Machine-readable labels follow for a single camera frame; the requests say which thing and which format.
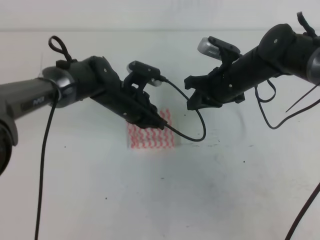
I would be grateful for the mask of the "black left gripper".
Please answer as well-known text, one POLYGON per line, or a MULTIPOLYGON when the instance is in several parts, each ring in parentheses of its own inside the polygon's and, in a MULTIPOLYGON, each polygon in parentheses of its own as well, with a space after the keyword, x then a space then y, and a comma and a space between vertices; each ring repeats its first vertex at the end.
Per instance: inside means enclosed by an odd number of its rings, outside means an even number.
POLYGON ((92 100, 141 129, 163 130, 168 123, 151 104, 148 93, 138 90, 135 84, 127 86, 122 80, 104 81, 102 91, 92 100))

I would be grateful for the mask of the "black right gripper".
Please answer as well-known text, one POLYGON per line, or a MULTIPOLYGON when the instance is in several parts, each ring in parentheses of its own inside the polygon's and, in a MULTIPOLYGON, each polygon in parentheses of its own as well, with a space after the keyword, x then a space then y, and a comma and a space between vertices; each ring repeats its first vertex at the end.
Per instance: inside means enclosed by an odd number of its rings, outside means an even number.
POLYGON ((244 58, 240 57, 231 64, 223 63, 206 75, 188 76, 184 88, 195 91, 187 100, 187 109, 220 108, 224 104, 244 102, 244 72, 244 58))

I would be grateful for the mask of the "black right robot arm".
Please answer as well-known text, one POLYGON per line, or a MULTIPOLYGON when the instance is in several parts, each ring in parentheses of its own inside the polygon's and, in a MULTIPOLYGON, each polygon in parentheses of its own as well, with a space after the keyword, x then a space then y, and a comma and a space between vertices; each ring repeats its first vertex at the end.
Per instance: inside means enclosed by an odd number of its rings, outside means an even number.
POLYGON ((207 75, 189 76, 184 80, 185 89, 194 89, 187 100, 187 109, 239 104, 245 100, 246 91, 283 75, 296 76, 317 85, 320 82, 320 37, 302 12, 297 13, 297 20, 304 33, 294 32, 287 23, 275 25, 259 45, 246 54, 223 40, 204 37, 198 51, 222 64, 207 75))

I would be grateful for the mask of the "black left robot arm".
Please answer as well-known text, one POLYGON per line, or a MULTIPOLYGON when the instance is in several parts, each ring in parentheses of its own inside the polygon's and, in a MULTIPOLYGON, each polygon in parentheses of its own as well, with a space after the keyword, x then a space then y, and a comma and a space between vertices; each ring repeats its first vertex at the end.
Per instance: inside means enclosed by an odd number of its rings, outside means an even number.
POLYGON ((49 47, 62 55, 55 66, 44 68, 37 78, 6 83, 0 87, 0 169, 10 161, 18 144, 15 121, 41 107, 64 108, 91 98, 128 123, 139 128, 163 129, 166 121, 150 102, 144 88, 158 86, 163 77, 157 68, 134 61, 121 80, 105 57, 91 56, 82 61, 71 57, 63 41, 52 36, 49 47))

